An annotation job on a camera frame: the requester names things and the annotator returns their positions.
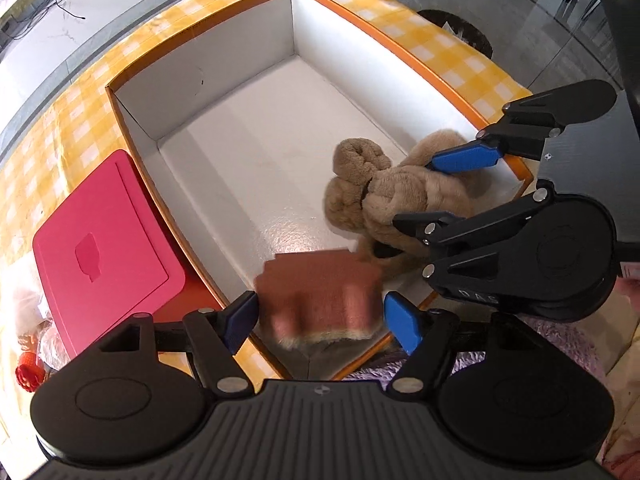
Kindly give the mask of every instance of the yellow and white checkered tablecloth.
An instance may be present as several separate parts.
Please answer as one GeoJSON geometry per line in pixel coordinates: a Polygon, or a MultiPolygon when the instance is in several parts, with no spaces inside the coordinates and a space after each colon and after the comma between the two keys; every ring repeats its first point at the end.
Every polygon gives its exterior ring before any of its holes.
{"type": "MultiPolygon", "coordinates": [[[[43,113],[0,171],[0,272],[31,250],[40,225],[96,166],[126,149],[105,86],[159,43],[238,1],[182,0],[115,45],[43,113]]],[[[529,94],[480,53],[394,0],[333,1],[412,53],[489,122],[506,101],[529,94]]],[[[274,376],[256,353],[239,355],[247,373],[274,376]]]]}

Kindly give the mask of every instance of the wire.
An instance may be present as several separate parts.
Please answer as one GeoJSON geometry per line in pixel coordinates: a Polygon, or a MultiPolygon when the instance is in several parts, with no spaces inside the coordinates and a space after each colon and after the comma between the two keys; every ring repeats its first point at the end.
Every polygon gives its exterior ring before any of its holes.
{"type": "Polygon", "coordinates": [[[14,41],[21,40],[33,30],[33,27],[35,27],[40,22],[40,20],[42,20],[47,15],[52,7],[58,7],[59,9],[64,10],[67,14],[73,16],[74,18],[77,18],[78,20],[86,19],[84,16],[78,16],[71,11],[66,10],[60,5],[62,1],[63,0],[53,0],[52,2],[50,1],[48,3],[44,3],[43,7],[34,10],[30,16],[24,18],[23,20],[17,20],[16,23],[26,23],[24,30],[19,32],[16,36],[10,36],[9,34],[6,34],[7,37],[14,41]]]}

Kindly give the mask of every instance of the red container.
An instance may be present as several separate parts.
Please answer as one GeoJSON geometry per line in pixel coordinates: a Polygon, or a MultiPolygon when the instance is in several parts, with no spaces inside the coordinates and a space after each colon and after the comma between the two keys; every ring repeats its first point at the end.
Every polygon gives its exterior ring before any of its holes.
{"type": "Polygon", "coordinates": [[[204,306],[219,308],[123,150],[44,222],[33,237],[33,253],[71,357],[136,312],[175,321],[204,306]]]}

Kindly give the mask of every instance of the brown plush toy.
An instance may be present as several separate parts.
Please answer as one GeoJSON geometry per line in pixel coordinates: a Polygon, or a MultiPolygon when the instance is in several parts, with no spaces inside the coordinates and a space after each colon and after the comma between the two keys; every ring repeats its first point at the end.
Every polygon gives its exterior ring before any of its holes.
{"type": "Polygon", "coordinates": [[[427,170],[436,152],[464,144],[453,130],[439,130],[418,142],[397,166],[369,139],[347,139],[334,151],[334,173],[324,193],[328,221],[360,233],[357,252],[382,268],[385,279],[428,261],[429,248],[392,225],[398,213],[448,211],[473,214],[472,174],[452,176],[427,170]]]}

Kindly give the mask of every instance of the pink plush object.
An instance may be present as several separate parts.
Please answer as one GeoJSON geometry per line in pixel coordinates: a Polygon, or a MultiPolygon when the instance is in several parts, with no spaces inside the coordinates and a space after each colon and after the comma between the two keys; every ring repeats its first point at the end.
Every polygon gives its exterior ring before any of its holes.
{"type": "Polygon", "coordinates": [[[366,339],[382,324],[382,271],[348,250],[276,254],[255,290],[260,328],[284,348],[366,339]]]}

